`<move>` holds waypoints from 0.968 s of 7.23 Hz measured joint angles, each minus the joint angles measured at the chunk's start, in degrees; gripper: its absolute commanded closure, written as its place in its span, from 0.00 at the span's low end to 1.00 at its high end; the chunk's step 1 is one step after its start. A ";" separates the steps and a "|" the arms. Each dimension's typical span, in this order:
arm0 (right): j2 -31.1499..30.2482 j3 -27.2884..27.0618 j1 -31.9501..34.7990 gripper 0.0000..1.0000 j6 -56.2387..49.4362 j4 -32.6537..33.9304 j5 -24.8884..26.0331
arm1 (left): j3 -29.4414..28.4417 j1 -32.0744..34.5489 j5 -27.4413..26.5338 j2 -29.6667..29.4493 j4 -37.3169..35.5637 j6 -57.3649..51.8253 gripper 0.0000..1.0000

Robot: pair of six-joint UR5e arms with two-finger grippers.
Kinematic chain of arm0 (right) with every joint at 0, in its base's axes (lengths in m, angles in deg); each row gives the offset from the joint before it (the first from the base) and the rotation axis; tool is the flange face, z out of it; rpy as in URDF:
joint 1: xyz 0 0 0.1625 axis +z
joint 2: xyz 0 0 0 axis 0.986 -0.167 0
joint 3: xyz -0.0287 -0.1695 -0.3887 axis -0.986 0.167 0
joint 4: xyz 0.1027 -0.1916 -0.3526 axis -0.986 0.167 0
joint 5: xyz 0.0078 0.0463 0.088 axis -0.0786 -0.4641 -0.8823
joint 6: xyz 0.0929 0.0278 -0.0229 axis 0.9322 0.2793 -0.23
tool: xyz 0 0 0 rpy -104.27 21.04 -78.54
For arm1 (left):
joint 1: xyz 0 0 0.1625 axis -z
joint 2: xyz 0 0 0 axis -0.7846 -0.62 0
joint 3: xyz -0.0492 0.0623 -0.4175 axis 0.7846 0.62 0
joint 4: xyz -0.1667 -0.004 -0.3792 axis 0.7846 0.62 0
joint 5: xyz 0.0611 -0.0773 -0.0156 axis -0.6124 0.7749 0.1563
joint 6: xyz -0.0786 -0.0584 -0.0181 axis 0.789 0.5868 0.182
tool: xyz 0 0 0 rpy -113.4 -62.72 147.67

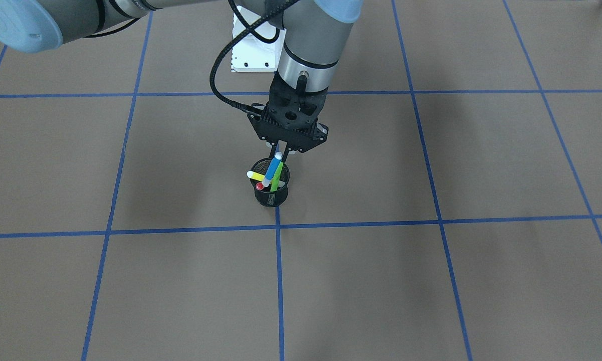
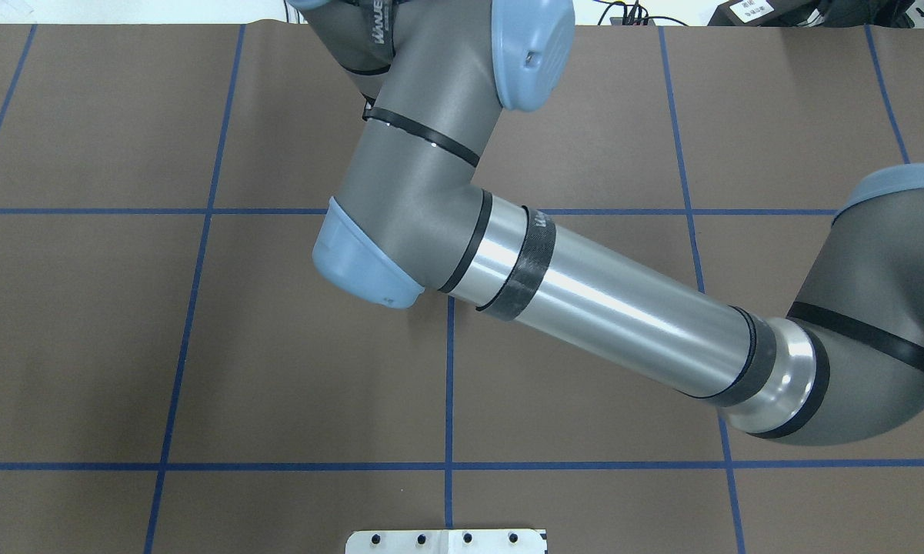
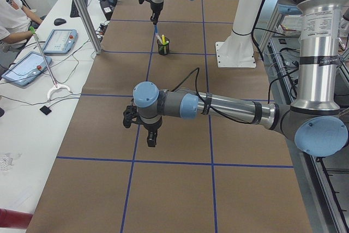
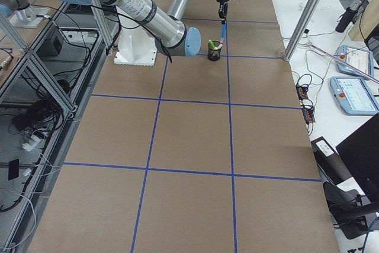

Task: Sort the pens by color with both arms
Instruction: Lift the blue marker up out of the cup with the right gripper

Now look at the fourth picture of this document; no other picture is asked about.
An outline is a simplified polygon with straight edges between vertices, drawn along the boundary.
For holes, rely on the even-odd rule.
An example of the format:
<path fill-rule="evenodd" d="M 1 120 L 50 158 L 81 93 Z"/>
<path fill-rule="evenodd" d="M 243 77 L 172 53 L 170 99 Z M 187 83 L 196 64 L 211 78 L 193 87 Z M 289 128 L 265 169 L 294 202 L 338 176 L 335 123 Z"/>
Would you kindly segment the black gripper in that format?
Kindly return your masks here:
<path fill-rule="evenodd" d="M 228 12 L 228 2 L 229 0 L 216 0 L 219 3 L 219 18 L 221 18 L 221 24 L 226 23 L 227 12 Z"/>

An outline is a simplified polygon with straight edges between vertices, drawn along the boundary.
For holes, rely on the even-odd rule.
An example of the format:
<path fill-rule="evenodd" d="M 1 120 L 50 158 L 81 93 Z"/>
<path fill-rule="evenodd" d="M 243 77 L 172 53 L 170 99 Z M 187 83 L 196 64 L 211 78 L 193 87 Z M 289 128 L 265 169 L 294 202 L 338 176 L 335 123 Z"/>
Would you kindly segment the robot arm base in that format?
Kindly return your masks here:
<path fill-rule="evenodd" d="M 16 28 L 37 28 L 41 23 L 28 0 L 1 0 L 1 14 Z"/>

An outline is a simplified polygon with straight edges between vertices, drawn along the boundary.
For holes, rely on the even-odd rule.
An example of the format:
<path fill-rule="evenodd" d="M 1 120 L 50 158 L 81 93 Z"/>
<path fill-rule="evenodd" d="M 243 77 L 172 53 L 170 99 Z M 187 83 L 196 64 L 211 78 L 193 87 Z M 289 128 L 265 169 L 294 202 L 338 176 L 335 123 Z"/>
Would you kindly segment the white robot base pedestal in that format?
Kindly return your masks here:
<path fill-rule="evenodd" d="M 117 44 L 116 65 L 153 66 L 157 48 L 155 39 L 133 20 L 118 15 L 121 33 Z"/>

